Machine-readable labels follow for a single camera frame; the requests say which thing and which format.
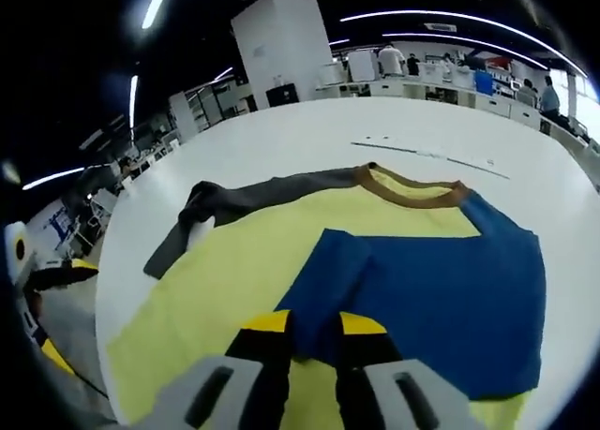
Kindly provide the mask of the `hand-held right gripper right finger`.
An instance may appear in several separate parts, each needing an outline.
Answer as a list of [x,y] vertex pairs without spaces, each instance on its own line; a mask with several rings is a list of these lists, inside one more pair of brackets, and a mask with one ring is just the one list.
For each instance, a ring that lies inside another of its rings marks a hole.
[[377,321],[338,315],[336,398],[346,429],[470,429],[464,393],[417,360],[404,360]]

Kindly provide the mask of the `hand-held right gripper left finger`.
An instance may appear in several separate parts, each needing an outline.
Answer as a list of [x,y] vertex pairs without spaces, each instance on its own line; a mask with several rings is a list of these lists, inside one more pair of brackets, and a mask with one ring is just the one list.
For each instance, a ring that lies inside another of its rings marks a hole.
[[290,392],[293,315],[247,322],[223,355],[196,362],[162,387],[131,429],[278,429]]

